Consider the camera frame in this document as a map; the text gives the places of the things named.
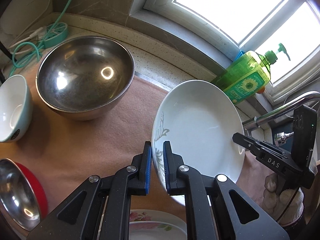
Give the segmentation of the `gloved right hand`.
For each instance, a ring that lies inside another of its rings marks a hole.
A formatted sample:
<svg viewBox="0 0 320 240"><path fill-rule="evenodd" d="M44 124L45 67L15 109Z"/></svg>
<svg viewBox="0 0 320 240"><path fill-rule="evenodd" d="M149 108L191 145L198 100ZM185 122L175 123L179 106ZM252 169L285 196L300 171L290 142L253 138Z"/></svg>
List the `gloved right hand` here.
<svg viewBox="0 0 320 240"><path fill-rule="evenodd" d="M295 190L284 190L279 196L276 194L278 188L278 175L272 173L265 178L263 200L260 204L261 208L267 212L274 220L277 220L287 207L289 201L295 193ZM290 226L297 222L303 215L304 194L299 189L293 198L286 212L282 215L278 223L282 226Z"/></svg>

